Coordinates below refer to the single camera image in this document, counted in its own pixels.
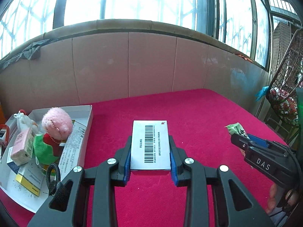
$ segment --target mesh net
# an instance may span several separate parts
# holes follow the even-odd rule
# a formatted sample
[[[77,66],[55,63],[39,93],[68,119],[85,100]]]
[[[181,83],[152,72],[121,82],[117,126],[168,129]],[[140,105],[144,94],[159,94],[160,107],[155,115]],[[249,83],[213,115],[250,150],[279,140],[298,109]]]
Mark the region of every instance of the mesh net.
[[[299,126],[296,88],[303,88],[303,29],[294,34],[266,94],[272,109],[292,126]]]

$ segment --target tiled wall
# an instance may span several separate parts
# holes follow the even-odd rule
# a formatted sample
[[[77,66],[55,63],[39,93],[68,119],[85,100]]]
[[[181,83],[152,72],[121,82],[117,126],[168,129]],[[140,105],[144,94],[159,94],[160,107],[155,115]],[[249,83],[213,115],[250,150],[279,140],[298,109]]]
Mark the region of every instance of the tiled wall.
[[[65,39],[0,74],[6,115],[170,91],[207,88],[250,112],[268,73],[222,49],[152,33],[121,32]]]

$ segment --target barcode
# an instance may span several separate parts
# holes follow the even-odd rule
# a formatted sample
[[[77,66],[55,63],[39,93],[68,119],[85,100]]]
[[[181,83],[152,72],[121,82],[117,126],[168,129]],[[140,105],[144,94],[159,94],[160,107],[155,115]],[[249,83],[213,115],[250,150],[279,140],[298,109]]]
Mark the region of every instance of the barcode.
[[[145,126],[144,163],[154,163],[154,132],[152,125]]]

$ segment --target blue gripper pad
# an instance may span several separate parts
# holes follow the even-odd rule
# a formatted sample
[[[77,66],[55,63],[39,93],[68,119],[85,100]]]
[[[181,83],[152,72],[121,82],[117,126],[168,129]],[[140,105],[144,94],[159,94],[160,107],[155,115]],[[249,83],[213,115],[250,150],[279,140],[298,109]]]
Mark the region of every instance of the blue gripper pad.
[[[124,185],[126,186],[127,182],[129,181],[131,176],[131,150],[129,150],[125,166],[124,166],[124,177],[123,177],[123,182]]]
[[[174,182],[175,186],[178,184],[178,176],[177,176],[177,165],[174,159],[174,155],[172,154],[172,150],[170,150],[170,158],[171,158],[171,176],[172,181]]]
[[[258,145],[264,147],[264,148],[268,148],[268,145],[266,143],[266,141],[264,139],[261,139],[259,137],[256,137],[254,135],[251,134],[247,134],[249,139],[252,140],[253,142],[257,143]]]

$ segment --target triangular cutout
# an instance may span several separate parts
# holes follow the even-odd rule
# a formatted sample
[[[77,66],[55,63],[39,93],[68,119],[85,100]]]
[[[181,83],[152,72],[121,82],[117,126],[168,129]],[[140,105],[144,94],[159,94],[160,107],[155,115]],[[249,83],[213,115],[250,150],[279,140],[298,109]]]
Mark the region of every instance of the triangular cutout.
[[[251,202],[246,198],[246,196],[235,184],[235,182],[233,180],[229,180],[228,183],[236,211],[242,211],[251,208]]]

